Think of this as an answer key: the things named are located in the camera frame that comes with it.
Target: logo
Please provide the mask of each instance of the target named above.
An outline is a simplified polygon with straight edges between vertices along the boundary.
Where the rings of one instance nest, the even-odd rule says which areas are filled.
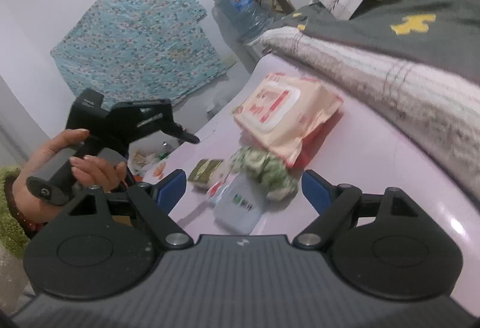
[[[250,242],[246,238],[242,238],[241,240],[237,241],[237,244],[241,247],[245,247],[250,244]]]
[[[402,18],[404,23],[398,25],[391,25],[390,28],[395,31],[397,35],[408,35],[411,31],[428,32],[428,24],[425,22],[434,22],[435,14],[410,15]]]
[[[235,196],[233,197],[233,200],[232,202],[237,205],[237,206],[240,206],[242,208],[245,208],[247,211],[250,211],[254,208],[254,206],[248,202],[246,199],[242,198],[240,195],[238,194],[235,194]]]
[[[238,114],[241,114],[242,111],[243,111],[243,107],[242,107],[242,106],[238,106],[238,107],[236,107],[236,108],[234,108],[234,109],[232,110],[232,114],[238,115]]]

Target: blue floral fabric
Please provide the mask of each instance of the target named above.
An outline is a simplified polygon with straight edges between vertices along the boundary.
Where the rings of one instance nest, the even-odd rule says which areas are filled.
[[[186,95],[226,71],[198,21],[197,0],[97,0],[50,52],[78,96],[120,101]]]

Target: label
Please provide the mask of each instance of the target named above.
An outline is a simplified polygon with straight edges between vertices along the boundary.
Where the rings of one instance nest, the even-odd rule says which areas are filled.
[[[263,132],[271,131],[295,104],[300,90],[290,85],[268,82],[258,88],[243,108],[243,115]]]
[[[250,211],[254,208],[254,206],[248,202],[246,199],[242,198],[240,195],[235,194],[233,197],[233,203],[237,206],[245,208],[246,211]]]
[[[242,12],[247,9],[254,2],[254,0],[231,0],[230,2],[238,12]]]

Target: snack bag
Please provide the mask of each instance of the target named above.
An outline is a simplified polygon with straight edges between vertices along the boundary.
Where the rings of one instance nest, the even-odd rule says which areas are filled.
[[[270,73],[235,110],[235,122],[292,167],[343,100],[319,80]]]
[[[202,159],[188,176],[188,181],[201,189],[208,190],[219,180],[227,177],[230,171],[228,161]]]

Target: finger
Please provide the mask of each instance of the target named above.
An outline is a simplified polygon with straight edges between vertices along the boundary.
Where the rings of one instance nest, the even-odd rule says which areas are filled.
[[[102,173],[109,180],[109,185],[111,188],[115,188],[119,185],[120,179],[117,175],[117,172],[115,172],[115,168],[107,160],[90,155],[85,156],[84,159],[92,162],[98,167],[98,169],[100,169],[100,171],[102,171]]]
[[[127,177],[127,163],[121,162],[115,167],[115,172],[117,173],[118,179],[124,181]]]
[[[102,186],[105,192],[111,190],[111,186],[106,175],[102,171],[100,171],[99,168],[93,162],[82,160],[82,159],[79,159],[78,157],[71,157],[70,164],[80,169],[82,172],[85,172],[86,174],[90,175],[95,181],[94,184],[98,184],[99,186]]]
[[[48,151],[57,153],[69,145],[85,141],[89,134],[90,132],[86,129],[64,130],[56,137],[47,141],[44,148]]]
[[[83,172],[81,169],[77,167],[71,168],[71,173],[77,179],[77,181],[84,187],[93,186],[97,184],[93,177],[91,177],[88,173]]]
[[[90,132],[85,129],[64,130],[55,138],[47,141],[30,156],[19,177],[26,179],[30,173],[35,172],[38,168],[42,167],[60,150],[68,145],[73,145],[86,140],[89,134]]]

